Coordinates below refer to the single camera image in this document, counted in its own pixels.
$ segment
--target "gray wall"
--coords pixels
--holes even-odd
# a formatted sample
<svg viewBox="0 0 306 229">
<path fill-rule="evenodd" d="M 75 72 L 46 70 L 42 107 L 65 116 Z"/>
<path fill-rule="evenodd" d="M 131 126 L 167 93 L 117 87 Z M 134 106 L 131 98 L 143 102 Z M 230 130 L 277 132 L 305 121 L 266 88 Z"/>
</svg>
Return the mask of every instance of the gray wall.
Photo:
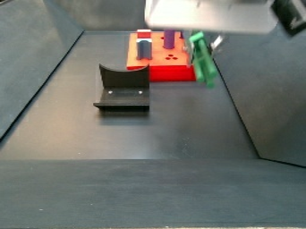
<svg viewBox="0 0 306 229">
<path fill-rule="evenodd" d="M 216 61 L 260 156 L 306 166 L 306 33 L 229 35 Z"/>
<path fill-rule="evenodd" d="M 0 138 L 82 33 L 53 0 L 0 6 Z"/>
<path fill-rule="evenodd" d="M 145 0 L 55 0 L 86 30 L 137 30 L 145 25 Z"/>
</svg>

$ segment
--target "dark gray surface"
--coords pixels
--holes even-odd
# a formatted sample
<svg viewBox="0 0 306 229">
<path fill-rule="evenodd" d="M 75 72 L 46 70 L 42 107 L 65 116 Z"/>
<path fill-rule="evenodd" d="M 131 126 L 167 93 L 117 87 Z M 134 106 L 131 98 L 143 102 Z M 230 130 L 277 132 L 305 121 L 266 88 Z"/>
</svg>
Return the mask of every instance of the dark gray surface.
<svg viewBox="0 0 306 229">
<path fill-rule="evenodd" d="M 53 0 L 0 7 L 0 138 L 83 30 Z"/>
<path fill-rule="evenodd" d="M 258 159 L 2 161 L 0 228 L 306 226 L 306 170 Z"/>
<path fill-rule="evenodd" d="M 306 42 L 278 28 L 229 36 L 216 56 L 260 156 L 306 166 Z"/>
<path fill-rule="evenodd" d="M 55 0 L 86 30 L 137 30 L 145 25 L 145 0 Z"/>
<path fill-rule="evenodd" d="M 99 64 L 125 69 L 129 33 L 86 33 L 0 145 L 2 159 L 257 158 L 221 77 L 151 84 L 149 115 L 102 116 Z"/>
</svg>

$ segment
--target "red base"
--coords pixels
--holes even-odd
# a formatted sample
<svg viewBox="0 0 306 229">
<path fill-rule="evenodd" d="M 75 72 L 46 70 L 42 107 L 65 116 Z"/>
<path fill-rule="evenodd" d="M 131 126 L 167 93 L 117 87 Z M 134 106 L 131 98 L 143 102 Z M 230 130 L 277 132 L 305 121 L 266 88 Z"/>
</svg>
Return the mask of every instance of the red base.
<svg viewBox="0 0 306 229">
<path fill-rule="evenodd" d="M 153 60 L 137 59 L 138 34 L 131 33 L 127 69 L 135 70 L 150 65 L 151 81 L 195 81 L 194 67 L 187 67 L 187 53 L 183 51 L 185 40 L 175 34 L 175 48 L 165 49 L 163 32 L 153 33 Z"/>
</svg>

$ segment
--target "black plastic bracket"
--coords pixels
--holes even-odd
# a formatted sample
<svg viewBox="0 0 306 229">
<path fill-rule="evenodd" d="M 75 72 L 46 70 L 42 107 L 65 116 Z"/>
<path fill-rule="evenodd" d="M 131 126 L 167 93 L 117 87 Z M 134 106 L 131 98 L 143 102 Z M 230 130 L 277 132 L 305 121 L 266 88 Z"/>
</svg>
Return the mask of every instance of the black plastic bracket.
<svg viewBox="0 0 306 229">
<path fill-rule="evenodd" d="M 273 10 L 286 32 L 294 36 L 306 29 L 306 0 L 276 0 Z"/>
<path fill-rule="evenodd" d="M 150 109 L 150 67 L 117 71 L 99 65 L 103 82 L 101 102 L 94 106 L 106 111 L 147 111 Z"/>
</svg>

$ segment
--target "black object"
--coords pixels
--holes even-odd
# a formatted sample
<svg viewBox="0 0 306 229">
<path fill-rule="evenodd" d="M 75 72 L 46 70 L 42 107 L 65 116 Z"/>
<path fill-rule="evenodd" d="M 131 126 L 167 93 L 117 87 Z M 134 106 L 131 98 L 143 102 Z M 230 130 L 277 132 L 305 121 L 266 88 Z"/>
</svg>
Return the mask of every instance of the black object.
<svg viewBox="0 0 306 229">
<path fill-rule="evenodd" d="M 150 108 L 150 68 L 135 71 L 115 71 L 99 65 L 103 81 L 101 102 L 95 103 L 102 110 L 127 111 Z"/>
<path fill-rule="evenodd" d="M 276 0 L 272 7 L 292 36 L 306 29 L 306 0 Z"/>
</svg>

